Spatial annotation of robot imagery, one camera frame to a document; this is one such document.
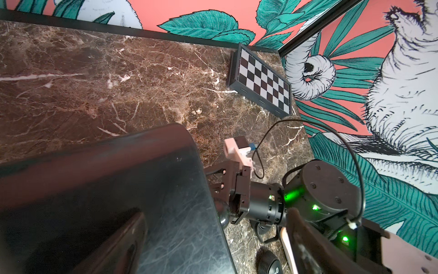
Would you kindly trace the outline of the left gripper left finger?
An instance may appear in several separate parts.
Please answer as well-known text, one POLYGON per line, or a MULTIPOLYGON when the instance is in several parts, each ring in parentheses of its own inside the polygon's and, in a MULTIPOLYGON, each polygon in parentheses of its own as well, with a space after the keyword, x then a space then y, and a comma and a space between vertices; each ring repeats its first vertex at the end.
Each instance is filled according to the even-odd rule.
POLYGON ((148 232, 142 212, 137 212, 101 246, 81 261, 72 274, 135 274, 148 232))

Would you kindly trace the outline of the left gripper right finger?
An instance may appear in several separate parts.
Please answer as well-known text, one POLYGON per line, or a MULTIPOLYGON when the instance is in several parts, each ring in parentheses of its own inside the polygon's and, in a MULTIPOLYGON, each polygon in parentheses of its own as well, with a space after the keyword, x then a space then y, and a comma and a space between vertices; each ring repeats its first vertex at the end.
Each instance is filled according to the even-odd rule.
POLYGON ((369 274, 371 266, 363 268, 351 260, 331 241, 302 219, 296 208, 287 210, 287 233, 292 247, 303 245, 325 274, 369 274))

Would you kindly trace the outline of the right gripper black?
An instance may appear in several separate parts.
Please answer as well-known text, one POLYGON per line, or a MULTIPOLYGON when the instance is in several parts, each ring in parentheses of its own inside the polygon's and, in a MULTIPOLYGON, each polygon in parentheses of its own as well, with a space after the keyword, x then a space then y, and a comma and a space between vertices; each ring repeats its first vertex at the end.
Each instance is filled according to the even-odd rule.
POLYGON ((225 161, 205 168, 205 175, 220 175, 219 183, 209 185, 221 224, 238 224, 249 213, 250 168, 225 161))

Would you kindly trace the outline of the black drawer cabinet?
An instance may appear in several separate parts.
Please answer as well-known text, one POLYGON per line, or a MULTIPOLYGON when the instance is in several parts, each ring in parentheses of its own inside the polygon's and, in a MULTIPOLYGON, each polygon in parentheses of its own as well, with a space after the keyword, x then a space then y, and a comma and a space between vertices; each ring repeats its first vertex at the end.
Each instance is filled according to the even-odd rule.
POLYGON ((69 274, 134 214, 136 274, 234 274, 197 145, 181 124, 1 165, 1 272, 69 274))

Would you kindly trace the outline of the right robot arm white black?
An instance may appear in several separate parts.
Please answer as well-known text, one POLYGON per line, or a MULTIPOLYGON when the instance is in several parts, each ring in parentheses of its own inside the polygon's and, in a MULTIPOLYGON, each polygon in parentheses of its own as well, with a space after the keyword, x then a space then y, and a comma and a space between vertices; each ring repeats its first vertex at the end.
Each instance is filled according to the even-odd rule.
POLYGON ((235 161, 207 167, 222 179, 210 186, 223 227, 250 221, 261 238, 271 228, 295 274, 435 274, 437 258, 363 219, 360 189, 334 166, 313 160, 288 171, 281 184, 251 179, 235 161))

